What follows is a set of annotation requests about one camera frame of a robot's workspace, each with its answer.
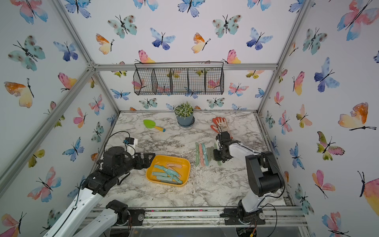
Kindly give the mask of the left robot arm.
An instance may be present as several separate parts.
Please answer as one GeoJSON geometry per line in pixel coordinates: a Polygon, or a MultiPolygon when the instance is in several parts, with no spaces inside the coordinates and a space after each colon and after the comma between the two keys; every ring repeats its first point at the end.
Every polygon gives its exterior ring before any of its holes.
{"type": "Polygon", "coordinates": [[[103,153],[103,158],[97,163],[100,168],[91,173],[79,185],[79,191],[61,215],[47,230],[46,237],[100,237],[113,226],[142,226],[145,218],[144,209],[130,209],[127,204],[113,200],[101,213],[81,228],[93,208],[106,194],[130,174],[132,170],[143,170],[151,166],[154,153],[128,152],[121,146],[111,147],[103,153]]]}

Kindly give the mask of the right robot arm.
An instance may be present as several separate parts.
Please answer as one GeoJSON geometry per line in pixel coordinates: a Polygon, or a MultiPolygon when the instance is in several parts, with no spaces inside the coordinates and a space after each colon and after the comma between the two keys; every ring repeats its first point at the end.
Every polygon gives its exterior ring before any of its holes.
{"type": "Polygon", "coordinates": [[[275,198],[273,194],[285,186],[274,154],[270,151],[254,151],[240,141],[231,139],[226,131],[219,133],[216,141],[218,148],[213,150],[215,160],[223,163],[231,159],[245,161],[250,186],[250,190],[239,201],[237,207],[225,208],[220,217],[225,219],[226,225],[264,225],[262,203],[266,198],[275,198]]]}

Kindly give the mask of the yellow plastic storage tray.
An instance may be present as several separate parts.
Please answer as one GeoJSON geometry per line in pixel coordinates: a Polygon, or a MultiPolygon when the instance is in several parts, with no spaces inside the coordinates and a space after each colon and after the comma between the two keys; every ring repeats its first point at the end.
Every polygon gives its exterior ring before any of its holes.
{"type": "Polygon", "coordinates": [[[151,166],[146,171],[146,178],[148,181],[157,183],[157,184],[163,184],[163,185],[169,185],[173,187],[183,187],[187,183],[190,175],[190,162],[187,159],[184,158],[178,158],[178,157],[171,157],[171,156],[164,156],[164,155],[157,155],[153,159],[151,166]],[[181,164],[182,168],[176,168],[176,167],[167,167],[167,163],[173,163],[173,164],[181,164]],[[167,177],[167,174],[157,168],[154,168],[154,165],[164,166],[165,168],[174,170],[178,172],[179,178],[182,180],[182,184],[178,184],[174,182],[174,180],[170,177],[167,177]]]}

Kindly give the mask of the teal ceramic sheathed knife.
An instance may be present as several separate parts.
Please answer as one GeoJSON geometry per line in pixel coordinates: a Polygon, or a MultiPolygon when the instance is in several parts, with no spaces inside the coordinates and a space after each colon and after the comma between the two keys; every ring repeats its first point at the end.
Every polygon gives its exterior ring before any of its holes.
{"type": "Polygon", "coordinates": [[[202,143],[202,152],[203,152],[203,160],[205,166],[209,166],[208,156],[207,156],[207,149],[205,144],[202,143]]]}

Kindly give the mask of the green sheathed fruit knife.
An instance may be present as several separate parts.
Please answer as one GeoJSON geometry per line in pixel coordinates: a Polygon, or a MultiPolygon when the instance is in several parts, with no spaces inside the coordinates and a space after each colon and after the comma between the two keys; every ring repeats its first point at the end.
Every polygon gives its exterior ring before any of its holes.
{"type": "Polygon", "coordinates": [[[200,164],[199,143],[195,143],[195,166],[200,164]]]}

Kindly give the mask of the pink sheathed fruit knife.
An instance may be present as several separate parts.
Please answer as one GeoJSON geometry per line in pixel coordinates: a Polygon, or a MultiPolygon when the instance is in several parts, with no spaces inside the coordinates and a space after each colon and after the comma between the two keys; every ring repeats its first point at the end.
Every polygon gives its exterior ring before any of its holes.
{"type": "Polygon", "coordinates": [[[202,144],[199,143],[199,157],[200,157],[200,163],[201,166],[205,166],[205,161],[204,161],[204,155],[203,155],[203,149],[202,149],[202,144]]]}

